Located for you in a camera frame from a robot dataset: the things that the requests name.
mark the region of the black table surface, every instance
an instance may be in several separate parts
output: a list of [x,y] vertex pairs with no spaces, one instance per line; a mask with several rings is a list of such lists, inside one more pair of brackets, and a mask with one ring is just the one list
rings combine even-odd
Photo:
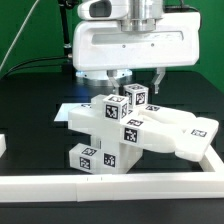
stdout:
[[[133,82],[149,86],[150,72],[136,72]],[[0,133],[7,150],[0,175],[85,174],[69,167],[68,152],[89,136],[54,122],[62,103],[88,103],[111,87],[78,84],[61,73],[17,74],[0,82]],[[193,72],[168,72],[152,104],[216,119],[219,131],[212,142],[224,160],[224,95]],[[174,154],[144,151],[129,173],[202,172],[197,163]],[[136,200],[104,202],[1,203],[0,223],[224,223],[224,199]]]

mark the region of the green wall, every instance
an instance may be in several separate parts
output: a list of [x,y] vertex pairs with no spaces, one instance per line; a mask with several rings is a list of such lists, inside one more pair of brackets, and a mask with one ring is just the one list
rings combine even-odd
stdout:
[[[0,61],[34,2],[34,0],[2,1],[0,8]],[[166,3],[179,4],[179,1],[166,0]],[[223,0],[185,0],[185,3],[200,9],[203,16],[203,26],[200,30],[200,61],[195,66],[172,70],[197,71],[224,92]],[[72,37],[73,29],[79,21],[76,9],[68,11],[68,20]],[[10,55],[4,71],[27,59],[62,54],[63,40],[57,0],[41,0]],[[47,71],[55,71],[55,68],[47,69]]]

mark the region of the white block edge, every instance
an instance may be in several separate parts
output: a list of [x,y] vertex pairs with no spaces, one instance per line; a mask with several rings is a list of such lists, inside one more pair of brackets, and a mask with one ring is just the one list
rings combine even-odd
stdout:
[[6,150],[5,135],[0,134],[0,158]]

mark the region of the white cube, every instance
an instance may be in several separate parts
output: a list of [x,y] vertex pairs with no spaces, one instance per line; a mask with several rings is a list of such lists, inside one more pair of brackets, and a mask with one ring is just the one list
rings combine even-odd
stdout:
[[88,173],[100,172],[101,151],[92,146],[78,144],[69,151],[70,166]]
[[128,97],[109,95],[103,100],[103,114],[105,119],[120,122],[128,115]]
[[130,108],[135,108],[148,103],[148,88],[139,84],[124,86],[124,95],[129,98]]

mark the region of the black cable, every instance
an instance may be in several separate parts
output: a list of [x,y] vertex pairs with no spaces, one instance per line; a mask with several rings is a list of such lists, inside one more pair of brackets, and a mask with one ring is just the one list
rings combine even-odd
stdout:
[[32,68],[44,68],[44,67],[57,67],[57,66],[62,66],[62,64],[55,64],[55,65],[33,65],[33,66],[26,66],[26,67],[21,67],[21,68],[15,68],[11,71],[8,71],[7,73],[4,74],[4,76],[2,76],[0,78],[0,81],[3,79],[6,79],[11,73],[13,72],[17,72],[19,70],[23,70],[23,69],[32,69]]
[[[14,66],[14,67],[12,67],[11,69],[9,69],[9,71],[7,73],[10,73],[10,72],[14,71],[15,69],[20,68],[20,67],[22,67],[24,65],[27,65],[27,64],[31,64],[31,63],[35,63],[35,62],[41,62],[41,61],[62,60],[62,59],[68,59],[68,57],[67,56],[60,56],[60,57],[35,58],[35,59],[32,59],[32,60],[24,61],[24,62],[22,62],[22,63],[20,63],[20,64],[18,64],[16,66]],[[6,78],[7,77],[6,74],[4,74],[0,78],[0,80]]]

